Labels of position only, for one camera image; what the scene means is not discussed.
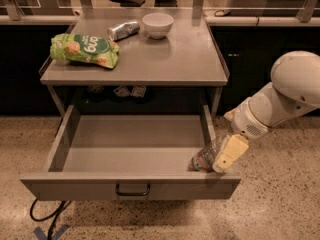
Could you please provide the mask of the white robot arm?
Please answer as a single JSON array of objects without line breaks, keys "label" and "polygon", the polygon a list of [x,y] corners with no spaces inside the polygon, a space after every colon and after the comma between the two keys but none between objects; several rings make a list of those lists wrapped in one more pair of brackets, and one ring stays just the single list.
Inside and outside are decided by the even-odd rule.
[{"label": "white robot arm", "polygon": [[212,169],[226,171],[249,148],[279,124],[320,108],[320,56],[293,51],[279,57],[271,81],[227,112],[233,134],[223,139]]}]

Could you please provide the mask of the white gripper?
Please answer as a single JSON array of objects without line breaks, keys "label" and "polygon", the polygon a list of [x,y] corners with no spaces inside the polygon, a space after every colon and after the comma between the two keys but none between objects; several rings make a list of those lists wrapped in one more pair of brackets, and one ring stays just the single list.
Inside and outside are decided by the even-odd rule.
[{"label": "white gripper", "polygon": [[227,135],[223,139],[212,166],[215,172],[223,173],[248,150],[249,141],[246,138],[259,139],[269,133],[267,112],[267,100],[252,96],[224,114],[224,118],[231,122],[233,131],[238,134]]}]

